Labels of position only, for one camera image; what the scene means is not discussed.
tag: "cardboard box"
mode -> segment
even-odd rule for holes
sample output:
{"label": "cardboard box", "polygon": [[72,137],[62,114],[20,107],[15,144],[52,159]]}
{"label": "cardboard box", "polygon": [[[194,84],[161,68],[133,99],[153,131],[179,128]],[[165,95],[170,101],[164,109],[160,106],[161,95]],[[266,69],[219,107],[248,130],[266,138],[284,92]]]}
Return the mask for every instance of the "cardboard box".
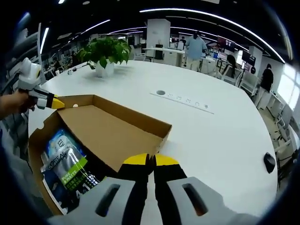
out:
{"label": "cardboard box", "polygon": [[41,154],[59,128],[67,128],[100,159],[99,162],[116,172],[131,156],[159,152],[172,128],[170,124],[95,95],[61,97],[60,100],[66,107],[55,111],[44,121],[43,129],[37,129],[29,138],[29,161],[34,177],[55,215],[61,212],[43,185],[40,168]]}

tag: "power outlet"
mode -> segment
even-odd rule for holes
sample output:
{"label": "power outlet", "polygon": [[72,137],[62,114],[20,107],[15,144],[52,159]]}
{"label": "power outlet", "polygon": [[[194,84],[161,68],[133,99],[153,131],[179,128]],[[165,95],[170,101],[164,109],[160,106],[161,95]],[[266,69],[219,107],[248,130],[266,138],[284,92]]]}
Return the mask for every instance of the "power outlet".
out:
{"label": "power outlet", "polygon": [[178,103],[182,103],[188,106],[191,106],[193,108],[197,108],[203,111],[206,111],[208,113],[214,114],[214,112],[211,110],[211,108],[209,107],[209,105],[207,104],[203,104],[200,101],[195,101],[189,97],[184,97],[182,95],[177,95],[174,93],[168,93],[164,90],[157,90],[157,91],[153,91],[150,94],[161,97],[161,98],[166,98]]}

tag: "man in blue shirt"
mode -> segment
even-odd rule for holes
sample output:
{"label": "man in blue shirt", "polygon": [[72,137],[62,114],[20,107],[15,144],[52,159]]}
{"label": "man in blue shirt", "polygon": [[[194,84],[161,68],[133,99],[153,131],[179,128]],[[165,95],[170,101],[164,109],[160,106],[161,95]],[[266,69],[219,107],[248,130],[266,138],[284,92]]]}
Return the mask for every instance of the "man in blue shirt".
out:
{"label": "man in blue shirt", "polygon": [[197,71],[202,57],[202,51],[207,52],[206,43],[198,36],[196,32],[193,37],[190,37],[186,43],[187,50],[187,69]]}

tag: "green leaves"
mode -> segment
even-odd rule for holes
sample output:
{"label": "green leaves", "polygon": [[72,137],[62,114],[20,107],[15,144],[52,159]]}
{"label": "green leaves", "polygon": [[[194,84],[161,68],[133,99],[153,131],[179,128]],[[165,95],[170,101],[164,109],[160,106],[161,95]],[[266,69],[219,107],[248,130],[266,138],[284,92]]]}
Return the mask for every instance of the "green leaves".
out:
{"label": "green leaves", "polygon": [[105,69],[107,65],[106,57],[102,56],[99,60],[100,65]]}
{"label": "green leaves", "polygon": [[103,39],[93,39],[77,55],[81,62],[99,62],[103,68],[106,68],[106,59],[110,63],[122,63],[123,61],[127,63],[130,52],[131,48],[125,40],[105,37]]}

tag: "white flower pot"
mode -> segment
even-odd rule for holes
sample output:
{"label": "white flower pot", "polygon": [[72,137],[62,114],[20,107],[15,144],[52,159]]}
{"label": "white flower pot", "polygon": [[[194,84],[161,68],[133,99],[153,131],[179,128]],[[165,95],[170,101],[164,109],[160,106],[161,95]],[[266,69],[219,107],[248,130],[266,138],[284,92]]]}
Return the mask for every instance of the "white flower pot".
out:
{"label": "white flower pot", "polygon": [[107,61],[107,65],[105,69],[100,65],[99,61],[96,64],[95,67],[96,67],[96,73],[98,77],[108,77],[113,75],[114,63],[113,62],[111,63],[108,59],[106,61]]}

